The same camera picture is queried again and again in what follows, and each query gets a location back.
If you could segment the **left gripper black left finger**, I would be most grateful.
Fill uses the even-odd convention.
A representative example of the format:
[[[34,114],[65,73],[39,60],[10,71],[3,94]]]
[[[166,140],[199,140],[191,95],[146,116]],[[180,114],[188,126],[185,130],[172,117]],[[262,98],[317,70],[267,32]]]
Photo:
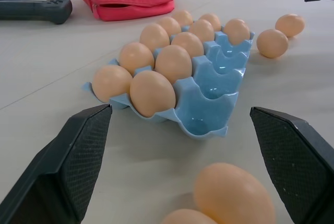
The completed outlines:
[[[112,107],[71,116],[1,202],[1,223],[81,223],[100,173]]]

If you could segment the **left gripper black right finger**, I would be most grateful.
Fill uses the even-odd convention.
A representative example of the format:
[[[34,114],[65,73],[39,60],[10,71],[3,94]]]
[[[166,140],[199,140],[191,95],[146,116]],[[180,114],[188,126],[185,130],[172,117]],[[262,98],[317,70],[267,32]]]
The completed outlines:
[[[333,148],[305,120],[252,107],[267,172],[294,223],[333,223]]]

